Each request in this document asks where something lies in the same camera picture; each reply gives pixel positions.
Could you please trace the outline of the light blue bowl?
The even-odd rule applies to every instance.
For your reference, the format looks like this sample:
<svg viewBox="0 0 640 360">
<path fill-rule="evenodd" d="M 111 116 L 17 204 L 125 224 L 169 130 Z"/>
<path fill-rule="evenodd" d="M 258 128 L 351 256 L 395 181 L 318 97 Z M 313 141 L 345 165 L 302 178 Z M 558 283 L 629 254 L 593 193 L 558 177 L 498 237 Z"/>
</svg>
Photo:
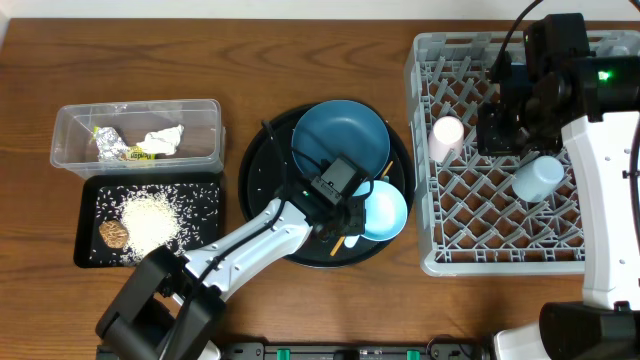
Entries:
<svg viewBox="0 0 640 360">
<path fill-rule="evenodd" d="M 355 196 L 365 199 L 365 227 L 362 236 L 375 242 L 388 241 L 405 227 L 409 210 L 402 193 L 388 182 L 362 183 Z"/>
</svg>

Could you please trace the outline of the light blue cup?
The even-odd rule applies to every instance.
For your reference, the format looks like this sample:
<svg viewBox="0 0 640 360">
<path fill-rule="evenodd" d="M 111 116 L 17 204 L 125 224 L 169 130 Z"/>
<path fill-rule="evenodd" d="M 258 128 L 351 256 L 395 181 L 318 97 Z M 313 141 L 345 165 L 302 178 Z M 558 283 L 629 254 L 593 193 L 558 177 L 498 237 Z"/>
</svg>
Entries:
<svg viewBox="0 0 640 360">
<path fill-rule="evenodd" d="M 521 200 L 537 203 L 549 196 L 563 177 L 564 168 L 559 160 L 541 156 L 515 172 L 512 189 Z"/>
</svg>

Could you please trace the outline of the pink cup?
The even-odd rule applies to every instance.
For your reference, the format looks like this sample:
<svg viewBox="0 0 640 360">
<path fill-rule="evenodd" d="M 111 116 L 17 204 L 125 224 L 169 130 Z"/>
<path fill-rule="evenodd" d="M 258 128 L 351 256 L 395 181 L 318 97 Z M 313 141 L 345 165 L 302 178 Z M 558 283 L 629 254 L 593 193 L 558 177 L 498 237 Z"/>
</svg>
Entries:
<svg viewBox="0 0 640 360">
<path fill-rule="evenodd" d="M 452 151 L 458 156 L 463 148 L 464 127 L 462 122 L 453 116 L 439 118 L 428 136 L 429 157 L 436 162 L 443 162 Z"/>
</svg>

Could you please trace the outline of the white tissue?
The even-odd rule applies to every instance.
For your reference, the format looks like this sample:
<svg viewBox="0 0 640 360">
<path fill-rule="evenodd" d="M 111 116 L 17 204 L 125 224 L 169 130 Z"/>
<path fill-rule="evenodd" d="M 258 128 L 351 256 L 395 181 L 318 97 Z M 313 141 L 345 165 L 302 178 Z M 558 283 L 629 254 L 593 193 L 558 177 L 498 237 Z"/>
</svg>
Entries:
<svg viewBox="0 0 640 360">
<path fill-rule="evenodd" d="M 184 131 L 183 125 L 166 128 L 156 132 L 149 132 L 141 142 L 137 142 L 144 153 L 151 155 L 174 155 L 177 152 Z"/>
</svg>

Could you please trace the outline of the brown cookie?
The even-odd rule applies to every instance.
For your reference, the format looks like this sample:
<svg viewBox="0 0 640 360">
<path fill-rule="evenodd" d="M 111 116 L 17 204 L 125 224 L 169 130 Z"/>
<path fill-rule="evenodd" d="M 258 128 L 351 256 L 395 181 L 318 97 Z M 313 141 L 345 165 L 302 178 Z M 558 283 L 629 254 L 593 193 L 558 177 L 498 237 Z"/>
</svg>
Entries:
<svg viewBox="0 0 640 360">
<path fill-rule="evenodd" d="M 99 228 L 99 234 L 104 243 L 109 248 L 121 249 L 129 240 L 129 233 L 127 229 L 116 220 L 109 220 L 103 222 Z"/>
</svg>

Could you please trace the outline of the yellow foil snack wrapper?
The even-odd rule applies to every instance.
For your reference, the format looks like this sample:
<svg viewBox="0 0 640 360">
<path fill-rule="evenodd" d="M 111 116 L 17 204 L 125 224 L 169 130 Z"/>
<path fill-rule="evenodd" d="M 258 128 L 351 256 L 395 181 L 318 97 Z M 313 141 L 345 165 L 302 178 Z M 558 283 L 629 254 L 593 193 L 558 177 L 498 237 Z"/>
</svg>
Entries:
<svg viewBox="0 0 640 360">
<path fill-rule="evenodd" d="M 113 127 L 95 127 L 93 140 L 98 148 L 100 162 L 154 160 L 139 146 L 128 146 Z"/>
</svg>

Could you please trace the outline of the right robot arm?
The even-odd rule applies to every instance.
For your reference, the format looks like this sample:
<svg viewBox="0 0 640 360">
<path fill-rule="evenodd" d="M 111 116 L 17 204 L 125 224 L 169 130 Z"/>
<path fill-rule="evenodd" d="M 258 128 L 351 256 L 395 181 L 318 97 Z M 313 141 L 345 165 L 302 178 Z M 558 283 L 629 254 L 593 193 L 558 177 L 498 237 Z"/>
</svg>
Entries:
<svg viewBox="0 0 640 360">
<path fill-rule="evenodd" d="M 565 150 L 585 246 L 582 298 L 544 305 L 530 325 L 497 333 L 496 359 L 635 359 L 639 355 L 639 59 L 600 56 L 579 13 L 523 33 L 526 59 L 501 50 L 488 77 L 500 98 L 479 108 L 486 156 Z"/>
</svg>

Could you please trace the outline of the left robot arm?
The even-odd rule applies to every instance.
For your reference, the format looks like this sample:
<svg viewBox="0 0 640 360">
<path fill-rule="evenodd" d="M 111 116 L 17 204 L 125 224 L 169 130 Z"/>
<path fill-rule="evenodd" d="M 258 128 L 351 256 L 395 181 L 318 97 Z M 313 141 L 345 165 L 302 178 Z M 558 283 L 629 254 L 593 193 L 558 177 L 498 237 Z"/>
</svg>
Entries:
<svg viewBox="0 0 640 360">
<path fill-rule="evenodd" d="M 362 234 L 375 186 L 360 175 L 289 178 L 266 207 L 223 238 L 176 256 L 164 247 L 135 268 L 96 325 L 121 359 L 216 359 L 227 300 L 314 232 Z"/>
</svg>

